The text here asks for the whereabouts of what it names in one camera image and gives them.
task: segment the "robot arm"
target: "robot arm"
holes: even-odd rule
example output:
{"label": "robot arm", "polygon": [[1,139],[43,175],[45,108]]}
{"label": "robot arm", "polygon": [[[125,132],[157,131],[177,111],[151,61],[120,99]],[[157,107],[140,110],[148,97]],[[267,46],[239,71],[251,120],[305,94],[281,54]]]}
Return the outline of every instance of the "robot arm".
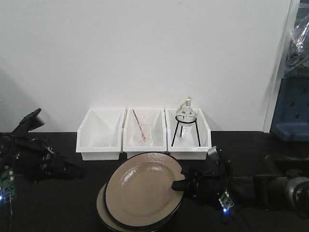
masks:
{"label": "robot arm", "polygon": [[309,218],[309,178],[301,171],[290,170],[286,176],[236,177],[222,150],[213,147],[208,158],[216,163],[216,172],[202,173],[191,167],[182,171],[186,179],[174,181],[172,188],[184,191],[186,198],[198,204],[213,206],[224,213],[237,205],[291,210],[302,218]]}

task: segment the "green circuit board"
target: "green circuit board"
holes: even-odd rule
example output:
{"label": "green circuit board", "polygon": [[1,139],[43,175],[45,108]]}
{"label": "green circuit board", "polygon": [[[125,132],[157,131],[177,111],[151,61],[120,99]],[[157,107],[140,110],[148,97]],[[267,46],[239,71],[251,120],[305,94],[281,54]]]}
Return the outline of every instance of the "green circuit board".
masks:
{"label": "green circuit board", "polygon": [[13,169],[6,169],[0,174],[0,205],[16,198]]}

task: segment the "beige plate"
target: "beige plate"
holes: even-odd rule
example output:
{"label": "beige plate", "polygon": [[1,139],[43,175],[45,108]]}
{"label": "beige plate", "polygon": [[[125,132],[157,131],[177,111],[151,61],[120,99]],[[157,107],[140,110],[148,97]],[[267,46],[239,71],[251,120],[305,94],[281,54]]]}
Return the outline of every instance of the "beige plate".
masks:
{"label": "beige plate", "polygon": [[120,225],[118,225],[116,222],[113,221],[113,219],[109,216],[107,209],[106,209],[106,205],[104,203],[103,200],[103,194],[104,194],[104,190],[106,188],[106,184],[101,188],[100,192],[98,193],[98,198],[97,198],[97,210],[98,210],[98,214],[101,217],[102,221],[113,231],[119,231],[119,232],[149,232],[149,231],[156,231],[158,229],[160,229],[165,223],[168,222],[168,220],[170,219],[167,218],[166,220],[159,222],[157,224],[155,224],[154,226],[151,226],[147,229],[128,229],[128,228],[124,228]]}
{"label": "beige plate", "polygon": [[121,224],[146,227],[174,213],[183,192],[172,190],[182,180],[180,164],[162,153],[144,153],[123,163],[110,178],[105,203]]}

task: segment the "white wall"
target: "white wall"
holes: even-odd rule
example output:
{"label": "white wall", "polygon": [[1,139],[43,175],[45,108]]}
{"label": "white wall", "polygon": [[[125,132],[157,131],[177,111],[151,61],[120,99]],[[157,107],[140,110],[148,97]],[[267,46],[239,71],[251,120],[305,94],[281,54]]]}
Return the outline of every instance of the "white wall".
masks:
{"label": "white wall", "polygon": [[89,107],[176,108],[261,131],[289,0],[2,0],[0,131],[77,131]]}

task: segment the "black metal stand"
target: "black metal stand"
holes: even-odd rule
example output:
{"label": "black metal stand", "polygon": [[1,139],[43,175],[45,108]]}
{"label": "black metal stand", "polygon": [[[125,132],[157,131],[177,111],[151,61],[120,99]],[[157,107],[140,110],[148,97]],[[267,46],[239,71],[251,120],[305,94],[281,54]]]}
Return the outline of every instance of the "black metal stand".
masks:
{"label": "black metal stand", "polygon": [[[183,124],[192,124],[192,123],[195,123],[196,129],[197,129],[198,146],[201,146],[201,142],[200,142],[200,140],[199,140],[198,128],[197,128],[197,119],[195,119],[195,121],[193,121],[193,122],[182,122],[182,121],[178,120],[177,117],[175,117],[175,119],[177,120],[177,125],[176,125],[176,129],[175,129],[174,137],[173,137],[172,146],[174,145],[174,141],[175,141],[175,137],[176,137],[176,133],[177,133],[177,129],[178,129],[179,123],[183,123]],[[180,129],[180,137],[182,136],[182,133],[183,133],[183,126],[182,126],[181,129]]]}

